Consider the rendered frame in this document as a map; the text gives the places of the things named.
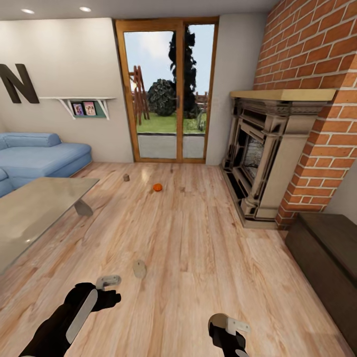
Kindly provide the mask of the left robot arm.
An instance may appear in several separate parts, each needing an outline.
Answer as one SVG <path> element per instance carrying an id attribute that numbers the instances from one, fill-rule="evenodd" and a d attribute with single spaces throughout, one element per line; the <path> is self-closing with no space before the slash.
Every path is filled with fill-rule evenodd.
<path id="1" fill-rule="evenodd" d="M 120 283 L 119 275 L 109 275 L 98 277 L 96 285 L 76 284 L 64 304 L 40 325 L 19 357 L 63 357 L 91 312 L 112 308 L 121 301 L 115 290 L 105 291 L 106 286 Z"/>

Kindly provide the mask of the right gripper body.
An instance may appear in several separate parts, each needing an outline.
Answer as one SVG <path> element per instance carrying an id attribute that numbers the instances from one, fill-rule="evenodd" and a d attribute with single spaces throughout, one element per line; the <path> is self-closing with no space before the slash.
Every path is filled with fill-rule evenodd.
<path id="1" fill-rule="evenodd" d="M 245 338 L 243 335 L 236 334 L 230 335 L 225 329 L 214 326 L 214 333 L 213 333 L 213 345 L 220 347 L 223 349 L 224 353 L 224 347 L 226 343 L 230 341 L 236 342 L 238 345 L 240 345 L 243 349 L 245 348 Z"/>

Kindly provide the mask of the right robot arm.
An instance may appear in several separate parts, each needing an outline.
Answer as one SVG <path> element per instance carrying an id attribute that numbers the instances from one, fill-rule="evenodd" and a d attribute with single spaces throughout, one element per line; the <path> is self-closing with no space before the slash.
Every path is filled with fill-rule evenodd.
<path id="1" fill-rule="evenodd" d="M 228 317 L 226 329 L 210 323 L 209 336 L 213 338 L 213 345 L 223 349 L 225 357 L 250 357 L 245 348 L 245 338 L 236 329 L 251 333 L 248 323 Z"/>

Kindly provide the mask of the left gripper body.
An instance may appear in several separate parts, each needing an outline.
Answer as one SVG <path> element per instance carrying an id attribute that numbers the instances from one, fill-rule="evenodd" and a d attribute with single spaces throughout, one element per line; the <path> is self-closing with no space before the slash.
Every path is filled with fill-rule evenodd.
<path id="1" fill-rule="evenodd" d="M 116 291 L 115 290 L 110 290 L 110 291 L 99 290 L 99 292 L 101 294 L 101 301 L 100 301 L 98 307 L 93 310 L 93 312 L 100 311 L 101 309 L 114 307 Z"/>

